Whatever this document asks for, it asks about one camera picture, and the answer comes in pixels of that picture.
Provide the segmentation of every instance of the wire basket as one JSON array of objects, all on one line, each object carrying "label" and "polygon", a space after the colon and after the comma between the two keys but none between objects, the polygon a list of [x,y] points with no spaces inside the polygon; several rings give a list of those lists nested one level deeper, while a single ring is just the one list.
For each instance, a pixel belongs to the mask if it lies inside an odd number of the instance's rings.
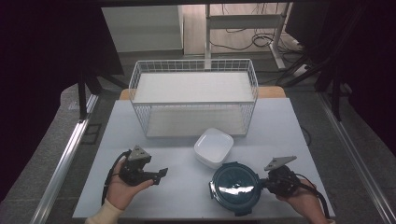
[{"label": "wire basket", "polygon": [[129,95],[146,137],[245,136],[258,85],[248,59],[139,61]]}]

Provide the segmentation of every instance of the white square bowl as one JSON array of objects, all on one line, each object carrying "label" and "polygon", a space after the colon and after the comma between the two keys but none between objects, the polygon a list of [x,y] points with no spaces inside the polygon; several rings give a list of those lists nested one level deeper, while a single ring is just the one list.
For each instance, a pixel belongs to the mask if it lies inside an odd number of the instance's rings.
[{"label": "white square bowl", "polygon": [[233,138],[218,129],[207,129],[195,143],[195,157],[198,161],[218,169],[230,154]]}]

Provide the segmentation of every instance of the gray floor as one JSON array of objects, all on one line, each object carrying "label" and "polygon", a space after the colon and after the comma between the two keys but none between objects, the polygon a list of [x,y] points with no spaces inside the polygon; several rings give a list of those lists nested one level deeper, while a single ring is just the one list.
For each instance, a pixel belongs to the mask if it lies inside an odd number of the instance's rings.
[{"label": "gray floor", "polygon": [[[166,58],[183,58],[180,55],[156,56]],[[278,78],[281,73],[274,73],[276,66],[270,54],[215,55],[220,58],[252,58],[258,79],[264,83]],[[146,56],[139,59],[155,59]],[[122,64],[125,74],[131,74],[136,57],[123,55]],[[124,82],[129,77],[116,76]],[[330,197],[338,223],[382,223],[372,200],[364,188],[355,168],[335,133],[312,84],[315,77],[299,85],[285,89],[291,99],[296,116],[305,134],[309,149],[318,167],[319,174]],[[59,192],[58,198],[49,214],[47,223],[82,223],[83,220],[71,218],[92,161],[106,128],[114,101],[118,99],[121,89],[101,79],[104,90],[99,96],[98,107],[93,114],[90,127],[78,148],[69,173]],[[14,188],[0,205],[1,223],[28,223],[48,185],[51,175],[62,156],[67,141],[78,121],[77,88],[73,86],[62,95],[62,105],[43,138],[35,155],[26,166]],[[341,99],[341,117],[351,138],[365,160],[379,186],[386,194],[392,207],[396,207],[396,178],[390,172],[396,168],[396,159],[386,146],[373,133],[367,124],[348,104],[347,98]],[[305,223],[302,219],[266,220],[262,223]]]}]

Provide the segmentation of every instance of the metal frame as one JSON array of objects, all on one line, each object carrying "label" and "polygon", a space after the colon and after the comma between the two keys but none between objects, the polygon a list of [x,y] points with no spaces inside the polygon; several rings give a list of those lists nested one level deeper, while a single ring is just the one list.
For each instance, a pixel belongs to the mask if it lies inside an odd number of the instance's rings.
[{"label": "metal frame", "polygon": [[279,70],[286,70],[282,57],[279,55],[277,46],[280,35],[282,34],[283,25],[288,15],[290,3],[286,3],[281,14],[272,15],[228,15],[228,16],[210,16],[210,5],[206,5],[206,36],[205,36],[205,58],[211,59],[210,30],[216,29],[276,29],[274,40],[269,45],[270,50],[276,61]]},{"label": "metal frame", "polygon": [[76,154],[78,144],[85,132],[85,129],[87,128],[88,123],[90,122],[90,117],[98,98],[99,97],[96,95],[91,95],[90,99],[88,100],[87,117],[76,125],[76,128],[73,131],[72,136],[70,137],[69,142],[67,143],[67,146],[64,150],[64,154],[58,162],[52,178],[47,185],[46,191],[44,192],[43,197],[41,198],[40,203],[35,210],[35,214],[30,221],[31,224],[45,223],[47,221],[50,210],[52,209],[59,190],[61,189],[64,179],[66,178],[70,164],[72,163],[74,155]]},{"label": "metal frame", "polygon": [[[138,89],[141,74],[149,73],[185,73],[185,72],[247,72],[249,88],[251,90],[251,102],[170,102],[170,103],[146,103],[136,102],[135,95]],[[135,64],[134,71],[129,84],[129,95],[134,111],[138,117],[139,123],[146,137],[150,137],[150,121],[157,118],[155,112],[165,112],[174,109],[178,112],[186,112],[186,115],[192,113],[205,113],[213,109],[223,109],[223,111],[235,110],[240,111],[243,121],[244,131],[230,133],[233,136],[245,136],[248,133],[248,127],[253,114],[254,105],[258,98],[258,82],[253,68],[253,63],[249,59],[228,59],[228,60],[167,60],[167,61],[139,61]],[[219,116],[219,111],[215,114],[208,115]]]}]

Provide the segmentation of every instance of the table surface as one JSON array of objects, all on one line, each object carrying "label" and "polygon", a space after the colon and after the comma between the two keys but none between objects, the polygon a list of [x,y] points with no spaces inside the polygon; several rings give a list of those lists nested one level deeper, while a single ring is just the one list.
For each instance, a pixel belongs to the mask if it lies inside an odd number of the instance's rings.
[{"label": "table surface", "polygon": [[[261,88],[261,93],[262,90],[281,91],[279,88]],[[143,220],[299,217],[288,204],[278,201],[266,189],[262,191],[253,213],[245,217],[235,217],[231,211],[211,200],[207,183],[216,170],[194,158],[193,145],[196,140],[147,139],[131,103],[117,101],[73,217],[88,217],[99,209],[100,197],[97,195],[101,195],[107,170],[122,151],[134,145],[141,146],[152,156],[151,163],[145,166],[146,171],[157,172],[168,167],[169,172],[160,186],[136,195],[122,217]],[[310,178],[327,199],[290,100],[267,98],[258,100],[247,136],[234,139],[232,152],[226,161],[243,163],[259,177],[265,178],[263,167],[273,157],[292,155],[298,159],[289,164],[290,169]]]}]

